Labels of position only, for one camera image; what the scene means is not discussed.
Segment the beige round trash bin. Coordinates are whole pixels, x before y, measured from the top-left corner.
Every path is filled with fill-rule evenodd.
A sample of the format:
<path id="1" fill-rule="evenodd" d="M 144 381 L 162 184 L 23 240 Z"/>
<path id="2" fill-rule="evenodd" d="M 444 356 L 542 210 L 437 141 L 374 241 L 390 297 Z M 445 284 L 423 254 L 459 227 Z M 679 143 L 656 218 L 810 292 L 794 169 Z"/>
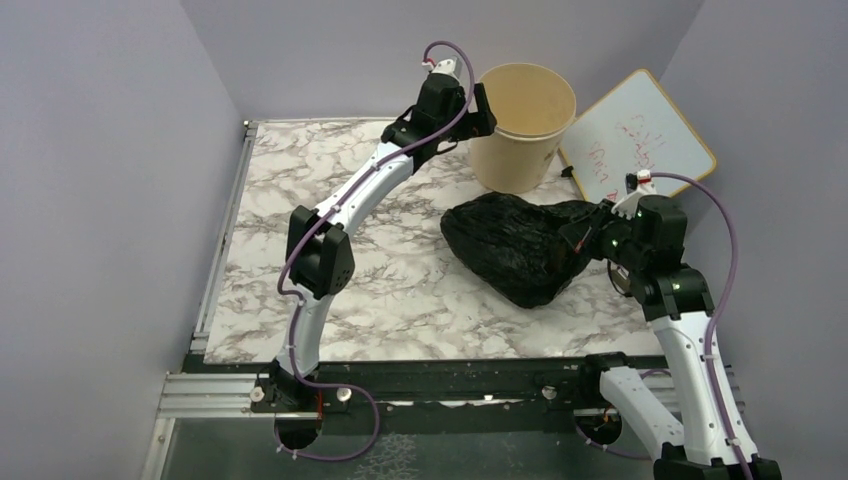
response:
<path id="1" fill-rule="evenodd" d="M 575 92 L 560 74 L 530 63 L 494 67 L 481 82 L 497 125 L 471 141 L 472 171 L 489 190 L 528 192 L 541 184 L 574 122 Z"/>

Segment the black plastic trash bag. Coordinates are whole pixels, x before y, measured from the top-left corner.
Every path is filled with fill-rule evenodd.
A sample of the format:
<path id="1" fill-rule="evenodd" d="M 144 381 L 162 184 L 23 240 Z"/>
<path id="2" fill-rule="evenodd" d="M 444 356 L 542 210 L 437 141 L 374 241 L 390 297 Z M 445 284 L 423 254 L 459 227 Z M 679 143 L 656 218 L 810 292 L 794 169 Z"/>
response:
<path id="1" fill-rule="evenodd" d="M 581 238 L 596 206 L 583 200 L 537 205 L 489 192 L 444 212 L 440 230 L 454 256 L 513 304 L 551 303 L 591 261 L 574 253 L 562 227 Z"/>

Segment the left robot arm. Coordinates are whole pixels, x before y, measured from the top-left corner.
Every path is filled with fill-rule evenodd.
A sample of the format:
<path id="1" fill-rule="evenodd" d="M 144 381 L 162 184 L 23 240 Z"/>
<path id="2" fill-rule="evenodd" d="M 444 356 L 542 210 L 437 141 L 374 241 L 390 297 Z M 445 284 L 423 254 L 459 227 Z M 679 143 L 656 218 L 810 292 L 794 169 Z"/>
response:
<path id="1" fill-rule="evenodd" d="M 371 211 L 427 161 L 465 140 L 493 134 L 496 119 L 482 83 L 465 90 L 450 74 L 429 74 L 417 101 L 383 131 L 372 156 L 339 190 L 314 208 L 290 215 L 286 263 L 278 292 L 295 299 L 282 348 L 250 393 L 254 412 L 301 413 L 321 409 L 324 391 L 346 390 L 373 397 L 344 383 L 320 383 L 320 341 L 335 296 L 351 280 L 352 238 Z"/>

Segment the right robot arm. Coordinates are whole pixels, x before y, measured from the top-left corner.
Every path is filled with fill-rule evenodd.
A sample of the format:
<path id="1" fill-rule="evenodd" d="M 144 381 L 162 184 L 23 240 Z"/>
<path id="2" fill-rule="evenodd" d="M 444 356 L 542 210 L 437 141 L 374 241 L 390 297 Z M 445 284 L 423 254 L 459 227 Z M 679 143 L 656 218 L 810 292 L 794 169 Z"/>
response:
<path id="1" fill-rule="evenodd" d="M 643 443 L 656 479 L 779 479 L 747 432 L 715 337 L 707 281 L 683 263 L 688 219 L 666 196 L 621 209 L 602 201 L 559 229 L 574 258 L 625 269 L 629 290 L 660 342 L 680 414 L 674 416 L 620 353 L 590 355 L 577 380 L 587 405 L 612 404 Z"/>

